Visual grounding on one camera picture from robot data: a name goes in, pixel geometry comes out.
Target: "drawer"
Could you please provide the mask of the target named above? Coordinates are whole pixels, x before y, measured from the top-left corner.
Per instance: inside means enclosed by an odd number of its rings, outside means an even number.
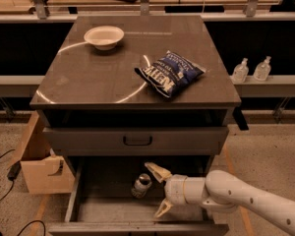
[[[227,127],[45,128],[59,155],[219,154]]]
[[[136,178],[148,173],[144,167],[147,160],[155,159],[161,166],[170,164],[173,173],[197,173],[196,160],[183,157],[183,160],[180,156],[164,157],[158,161],[158,156],[81,157],[65,221],[52,225],[49,233],[55,236],[225,235],[228,226],[214,224],[199,206],[175,206],[161,218],[154,218],[164,194],[163,184],[152,176],[147,194],[142,199],[132,197]]]

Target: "blue snack bag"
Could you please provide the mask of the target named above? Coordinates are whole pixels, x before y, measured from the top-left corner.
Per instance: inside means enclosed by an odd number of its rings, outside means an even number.
[[[135,68],[135,71],[159,93],[170,98],[205,73],[206,69],[177,53],[167,51],[164,57],[150,66]]]

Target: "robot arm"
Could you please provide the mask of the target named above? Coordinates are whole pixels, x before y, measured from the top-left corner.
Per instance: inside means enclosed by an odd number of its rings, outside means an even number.
[[[295,235],[295,202],[257,189],[235,176],[220,170],[209,172],[206,178],[171,175],[154,163],[147,169],[158,182],[166,181],[166,198],[155,216],[160,217],[173,206],[199,205],[216,212],[233,212],[245,207],[283,231]]]

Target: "bowl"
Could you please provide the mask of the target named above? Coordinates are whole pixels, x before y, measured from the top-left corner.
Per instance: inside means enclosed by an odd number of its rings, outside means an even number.
[[[114,48],[124,35],[125,33],[119,28],[103,26],[88,30],[85,41],[96,49],[105,51]]]

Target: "concrete floor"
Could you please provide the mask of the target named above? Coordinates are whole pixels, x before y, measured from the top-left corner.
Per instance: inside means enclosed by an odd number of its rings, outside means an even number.
[[[257,188],[295,201],[295,118],[283,118],[280,124],[264,114],[247,119],[249,131],[240,131],[235,124],[229,125],[226,144],[211,169],[231,172]],[[27,116],[10,123],[0,119],[0,154],[16,147],[27,120]],[[12,184],[7,179],[10,158],[11,154],[8,154],[0,160],[0,198]],[[51,224],[64,220],[68,201],[67,194],[30,195],[21,171],[13,190],[0,203],[0,231],[4,236],[15,236],[36,219],[43,220],[48,230]],[[229,225],[226,236],[287,235],[242,208],[231,214],[214,213],[213,217],[215,223]],[[22,235],[43,235],[41,224],[29,226]]]

